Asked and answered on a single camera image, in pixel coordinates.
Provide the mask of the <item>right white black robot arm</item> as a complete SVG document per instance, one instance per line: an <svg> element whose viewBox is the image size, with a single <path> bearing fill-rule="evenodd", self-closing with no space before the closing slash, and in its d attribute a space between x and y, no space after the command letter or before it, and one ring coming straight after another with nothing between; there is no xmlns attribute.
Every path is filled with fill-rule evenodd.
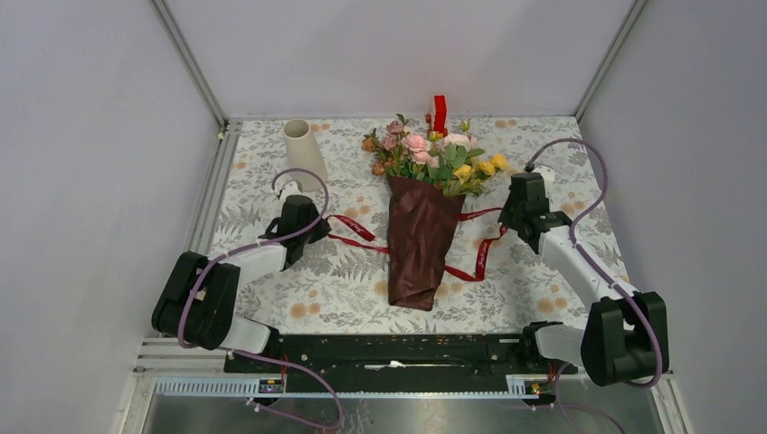
<svg viewBox="0 0 767 434"><path fill-rule="evenodd" d="M499 221L568 283L589 312L585 327L537 321L522 332L518 358L540 373L553 361L582 367L599 386L650 388L668 371L667 309L656 292L640 292L608 272L579 242L573 221L553 212L544 178L512 175Z"/></svg>

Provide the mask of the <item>brown flower bouquet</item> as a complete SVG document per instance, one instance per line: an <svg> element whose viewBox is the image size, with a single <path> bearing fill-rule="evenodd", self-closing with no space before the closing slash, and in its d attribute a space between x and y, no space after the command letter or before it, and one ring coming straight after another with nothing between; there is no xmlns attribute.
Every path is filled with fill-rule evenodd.
<svg viewBox="0 0 767 434"><path fill-rule="evenodd" d="M453 133L422 135L409 124L397 115L382 132L365 134L361 147L374 156L372 172L390 191L388 302L430 311L466 200L486 193L509 163L500 154L487 156L468 119Z"/></svg>

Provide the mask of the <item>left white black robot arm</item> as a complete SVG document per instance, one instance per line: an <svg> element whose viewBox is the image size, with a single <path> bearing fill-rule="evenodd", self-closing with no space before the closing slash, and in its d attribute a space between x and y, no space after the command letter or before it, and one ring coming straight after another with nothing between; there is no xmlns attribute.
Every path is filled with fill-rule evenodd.
<svg viewBox="0 0 767 434"><path fill-rule="evenodd" d="M185 304L200 274L210 260L199 253L182 253L168 278L151 316L152 327L162 334L178 336L185 321L186 344L206 350L229 349L246 352L246 360L261 372L275 368L280 348L270 338L277 330L235 313L238 291L253 281L289 269L298 262L305 247L325 238L330 225L320 219L313 201L303 194L283 200L281 214L260 237L275 241L223 259L213 265L198 288L188 312Z"/></svg>

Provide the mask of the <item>red printed ribbon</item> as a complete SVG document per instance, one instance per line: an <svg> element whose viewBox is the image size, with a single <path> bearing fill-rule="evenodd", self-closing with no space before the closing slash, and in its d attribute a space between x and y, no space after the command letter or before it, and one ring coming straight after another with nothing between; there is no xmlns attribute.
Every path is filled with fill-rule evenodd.
<svg viewBox="0 0 767 434"><path fill-rule="evenodd" d="M493 207L493 208L482 209L475 212L463 212L459 215L459 222L472 221L487 214L500 212L501 210L502 210L501 207ZM358 238L361 238L364 241L374 241L376 239L376 237L369 230L367 230L362 224L353 220L350 217L339 215L339 214L333 214L333 215L329 215L329 218L339 220L343 225L347 227L347 229L350 229L353 232L353 234L355 234ZM460 269L456 269L449 265L445 266L445 271L452 277L458 278L466 282L483 281L486 278L487 262L488 262L490 248L492 247L495 241L500 241L506 233L507 233L507 227L500 225L498 227L498 235L496 237L485 238L481 241L477 251L477 256L475 260L475 269L473 274L469 274L468 272L465 272ZM387 247L364 244L360 241L335 235L333 233L329 233L327 237L332 240L341 241L347 246L357 247L357 248L361 248L365 250L372 250L385 255L388 255L390 253Z"/></svg>

